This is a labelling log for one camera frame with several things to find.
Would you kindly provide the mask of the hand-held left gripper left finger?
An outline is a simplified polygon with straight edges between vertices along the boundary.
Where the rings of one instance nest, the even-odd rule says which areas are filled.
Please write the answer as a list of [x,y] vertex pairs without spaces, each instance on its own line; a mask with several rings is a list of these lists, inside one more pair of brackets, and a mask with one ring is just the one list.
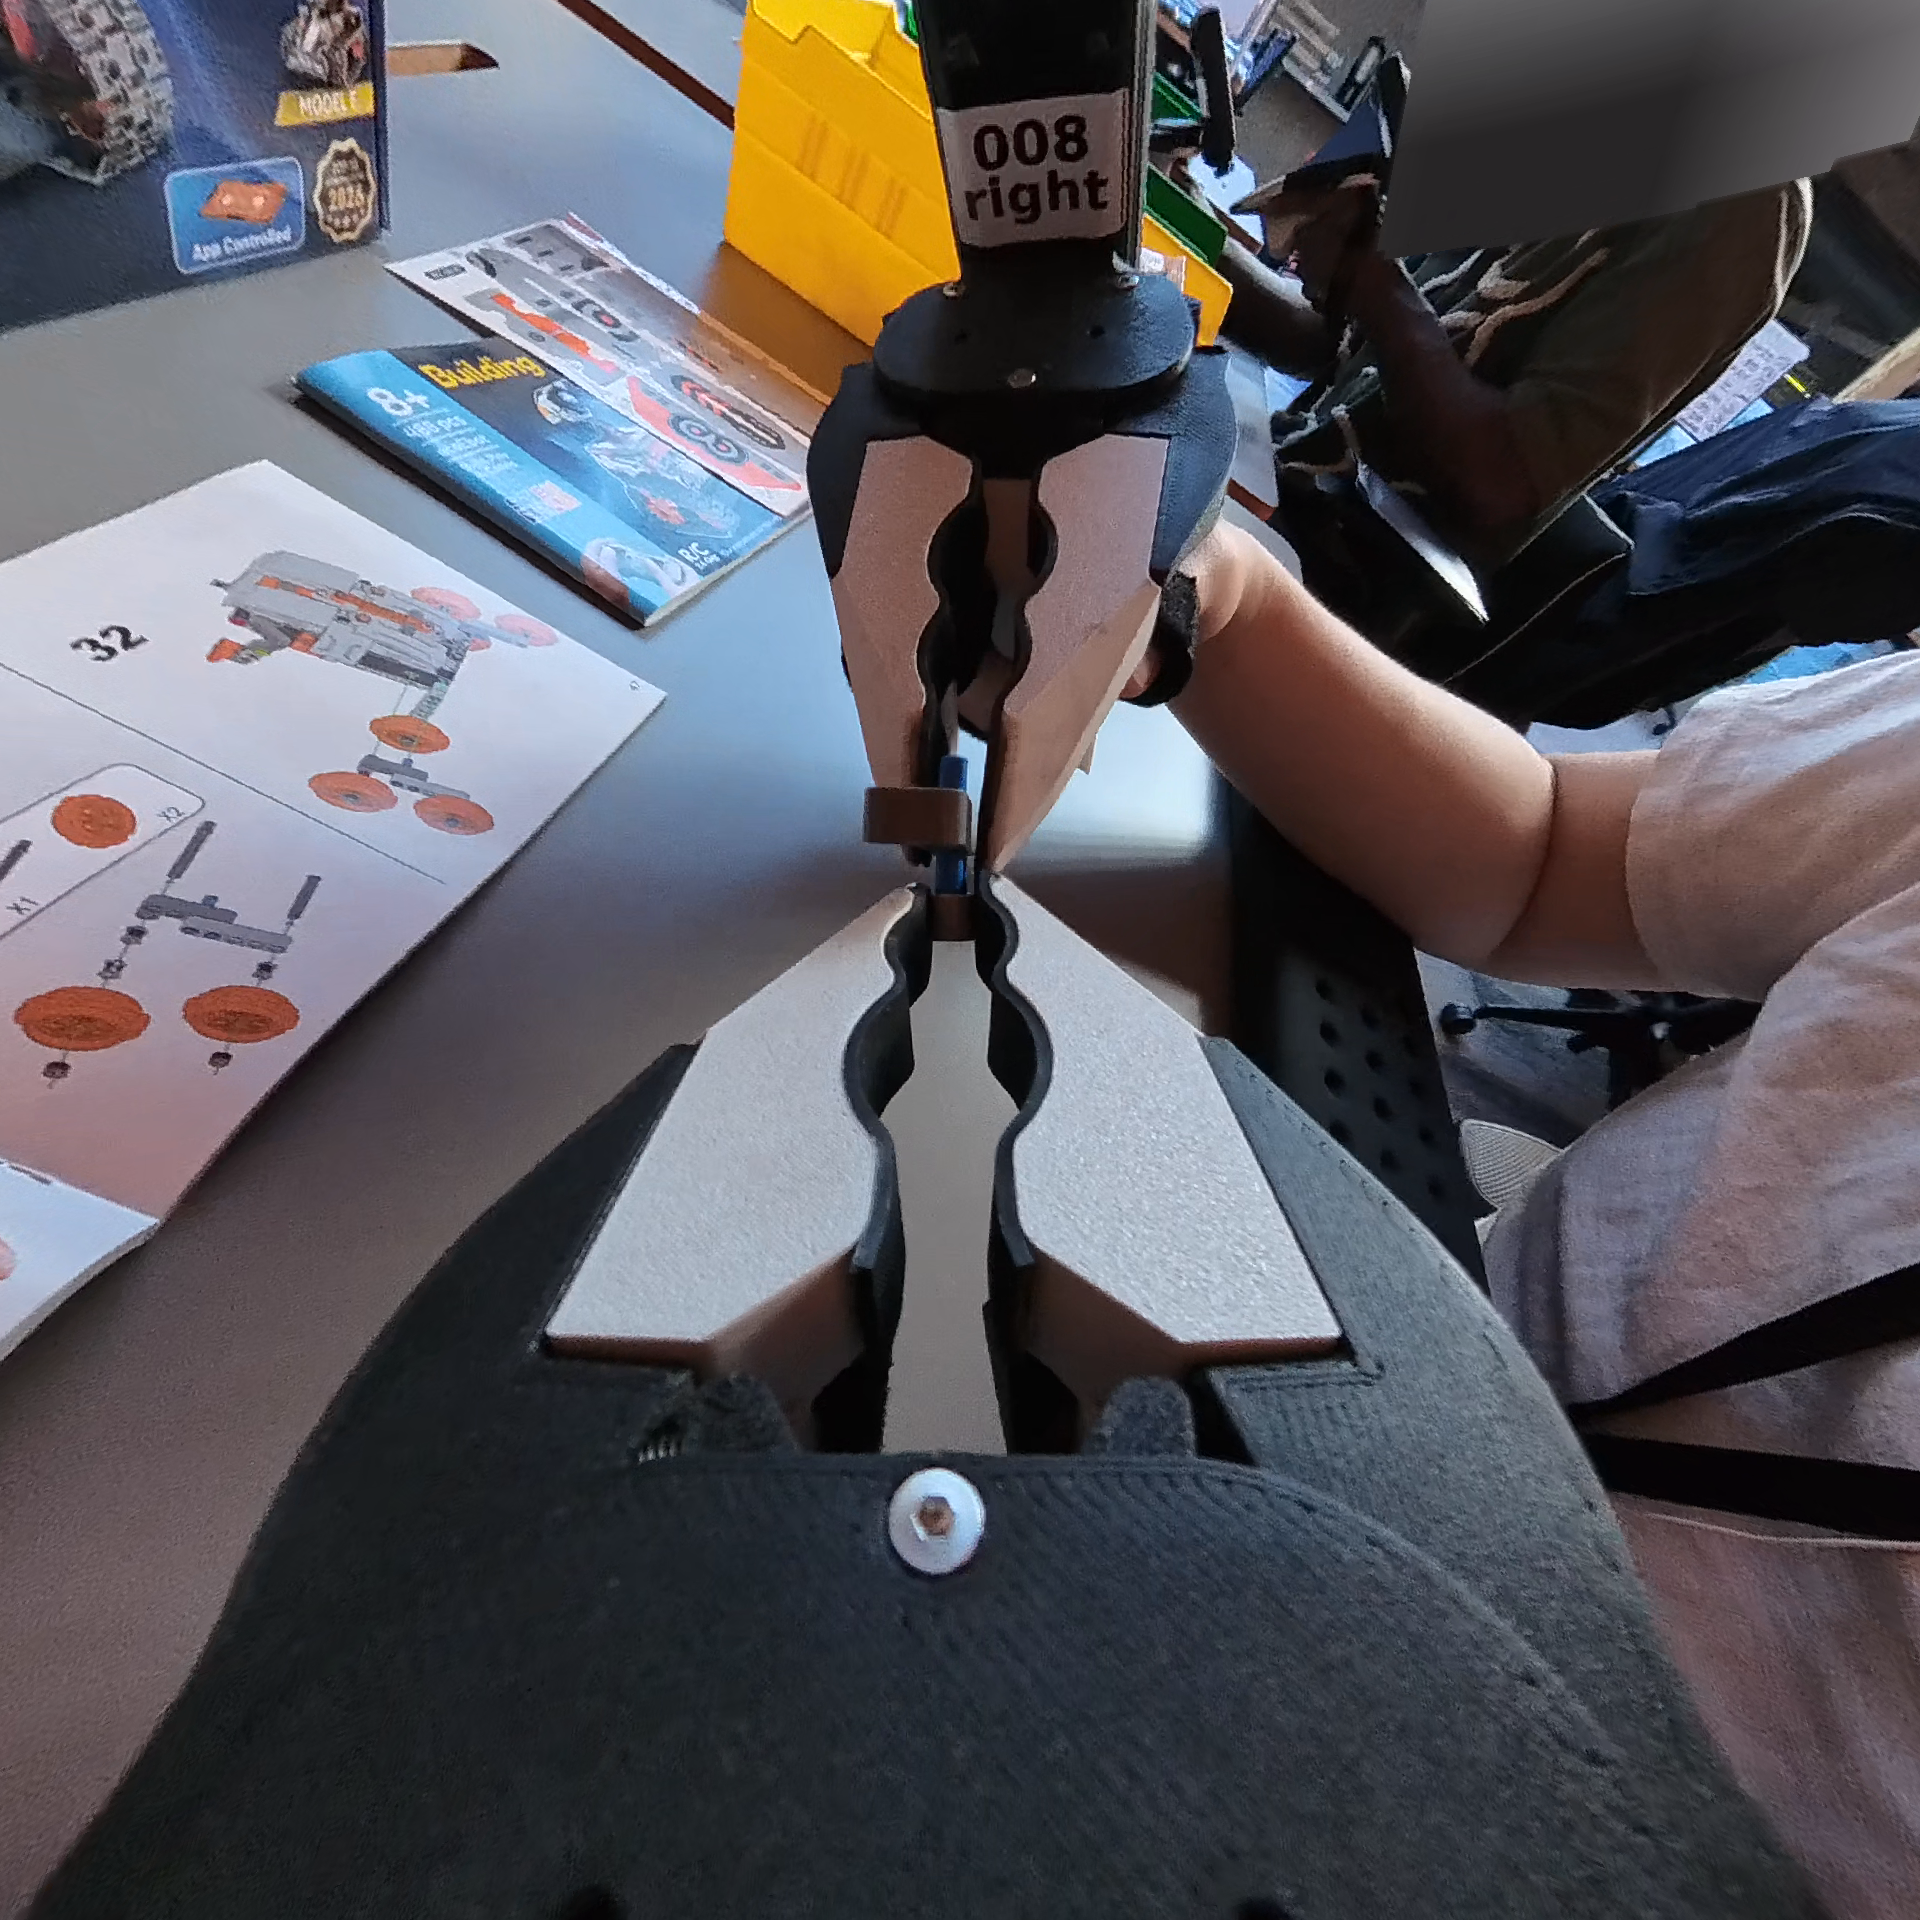
[[928,895],[902,887],[698,1046],[595,1221],[546,1341],[752,1376],[800,1440],[875,1450],[902,1303],[882,1110],[915,1068]]

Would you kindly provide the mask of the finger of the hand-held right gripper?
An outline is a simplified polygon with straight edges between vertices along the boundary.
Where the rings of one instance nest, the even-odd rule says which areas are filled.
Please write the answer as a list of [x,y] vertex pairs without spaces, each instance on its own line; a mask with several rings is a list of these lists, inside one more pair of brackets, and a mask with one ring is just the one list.
[[984,508],[932,438],[861,447],[832,602],[870,784],[939,784],[984,657]]
[[1046,817],[1146,654],[1165,457],[1163,438],[1098,438],[1040,473],[1054,558],[1025,606],[1025,669],[995,710],[976,853],[987,873]]

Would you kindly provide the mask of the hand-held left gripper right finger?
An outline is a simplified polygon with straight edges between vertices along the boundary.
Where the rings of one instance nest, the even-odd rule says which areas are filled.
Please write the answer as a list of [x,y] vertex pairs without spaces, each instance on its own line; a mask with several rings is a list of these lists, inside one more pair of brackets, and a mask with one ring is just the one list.
[[1010,1450],[1073,1450],[1132,1378],[1322,1360],[1342,1330],[1198,1028],[980,880],[996,1148],[989,1303]]

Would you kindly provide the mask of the grey desk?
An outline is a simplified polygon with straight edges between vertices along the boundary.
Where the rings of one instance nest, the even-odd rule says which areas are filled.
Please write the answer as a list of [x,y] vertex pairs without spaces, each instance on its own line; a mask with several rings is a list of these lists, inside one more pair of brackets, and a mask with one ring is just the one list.
[[[392,5],[395,40],[492,70],[392,84],[408,256],[574,210],[832,383],[858,345],[722,249],[729,136],[563,5]],[[648,726],[506,876],[321,1046],[141,1254],[4,1366],[4,1720],[157,1712],[275,1485],[442,1248],[636,1070],[898,876],[858,842],[860,750],[810,530],[648,630],[293,399],[322,356],[442,337],[372,249],[4,337],[4,558],[272,458],[659,682]],[[1225,993],[1211,781],[1122,710],[1020,882],[1201,1023]],[[944,945],[901,1128],[908,1301],[886,1444],[1002,1446],[984,1345],[1003,1102],[985,993]]]

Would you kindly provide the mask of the person's right hand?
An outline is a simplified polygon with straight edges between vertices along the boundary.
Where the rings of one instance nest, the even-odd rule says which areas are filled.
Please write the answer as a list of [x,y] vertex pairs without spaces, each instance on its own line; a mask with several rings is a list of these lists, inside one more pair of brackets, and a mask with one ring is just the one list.
[[1193,549],[1190,674],[1171,706],[1201,743],[1273,724],[1283,709],[1312,710],[1323,679],[1320,608],[1283,562],[1235,520]]

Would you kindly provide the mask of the green plastic bin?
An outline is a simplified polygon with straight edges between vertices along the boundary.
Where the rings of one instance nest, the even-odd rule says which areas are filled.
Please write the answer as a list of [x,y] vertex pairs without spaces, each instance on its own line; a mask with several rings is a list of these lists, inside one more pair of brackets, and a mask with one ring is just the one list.
[[1227,245],[1227,225],[1219,212],[1174,183],[1160,164],[1147,161],[1142,172],[1142,256],[1171,263],[1174,253],[1189,256],[1216,274],[1216,263]]

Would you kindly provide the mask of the black perforated panel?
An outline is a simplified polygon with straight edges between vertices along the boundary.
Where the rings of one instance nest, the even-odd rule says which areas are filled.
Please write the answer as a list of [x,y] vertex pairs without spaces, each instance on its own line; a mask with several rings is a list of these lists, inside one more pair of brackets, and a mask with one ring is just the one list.
[[1411,940],[1230,784],[1232,1041],[1482,1282],[1466,1170]]

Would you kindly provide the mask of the yellow plastic bin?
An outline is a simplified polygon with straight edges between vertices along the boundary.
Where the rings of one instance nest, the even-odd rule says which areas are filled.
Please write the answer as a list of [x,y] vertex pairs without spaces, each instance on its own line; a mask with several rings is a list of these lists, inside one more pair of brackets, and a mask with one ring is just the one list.
[[[726,240],[875,345],[915,292],[957,271],[920,26],[893,5],[752,5],[733,116]],[[1230,289],[1184,253],[1178,288],[1209,349]]]

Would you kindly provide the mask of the printed sticker sheet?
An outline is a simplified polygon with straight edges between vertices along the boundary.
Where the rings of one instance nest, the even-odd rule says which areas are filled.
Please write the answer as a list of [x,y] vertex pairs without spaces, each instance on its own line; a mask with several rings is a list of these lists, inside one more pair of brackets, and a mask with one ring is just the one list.
[[826,397],[576,216],[393,261],[392,271],[515,340],[758,504],[808,508]]

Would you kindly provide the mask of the blue cover manual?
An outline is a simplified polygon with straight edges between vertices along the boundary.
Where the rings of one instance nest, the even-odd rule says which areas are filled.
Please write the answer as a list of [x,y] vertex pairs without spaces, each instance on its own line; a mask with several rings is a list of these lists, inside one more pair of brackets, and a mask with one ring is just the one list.
[[780,538],[805,492],[713,471],[529,351],[372,349],[297,373],[300,393],[492,518],[612,609],[650,622]]

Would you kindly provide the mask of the open white instruction booklet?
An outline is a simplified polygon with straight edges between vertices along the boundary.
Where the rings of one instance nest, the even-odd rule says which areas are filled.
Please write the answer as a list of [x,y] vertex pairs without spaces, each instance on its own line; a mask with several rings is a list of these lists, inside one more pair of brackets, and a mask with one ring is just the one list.
[[2,1352],[664,693],[272,464],[2,565]]

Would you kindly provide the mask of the person's white shirt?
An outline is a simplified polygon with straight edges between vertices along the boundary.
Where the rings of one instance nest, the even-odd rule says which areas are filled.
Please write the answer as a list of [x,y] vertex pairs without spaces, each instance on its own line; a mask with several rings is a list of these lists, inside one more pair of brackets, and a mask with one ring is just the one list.
[[1916,655],[1701,701],[1624,841],[1668,989],[1758,1004],[1502,1210],[1494,1303],[1570,1407],[1701,1470],[1897,1477],[1886,1533],[1616,1495],[1668,1650],[1836,1914],[1916,1914],[1916,1334],[1809,1314],[1916,1280]]

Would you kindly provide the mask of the dark blue jacket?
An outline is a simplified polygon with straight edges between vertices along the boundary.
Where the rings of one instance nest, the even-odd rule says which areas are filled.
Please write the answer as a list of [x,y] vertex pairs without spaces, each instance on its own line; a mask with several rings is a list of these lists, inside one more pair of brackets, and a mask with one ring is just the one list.
[[1596,489],[1633,542],[1578,614],[1587,726],[1686,698],[1790,644],[1918,624],[1918,402],[1809,399]]

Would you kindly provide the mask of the blue robot kit box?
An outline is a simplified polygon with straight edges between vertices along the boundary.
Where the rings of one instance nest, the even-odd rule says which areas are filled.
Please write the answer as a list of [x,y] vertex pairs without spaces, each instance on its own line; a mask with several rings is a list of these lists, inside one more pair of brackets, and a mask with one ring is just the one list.
[[2,325],[376,240],[380,2],[4,2]]

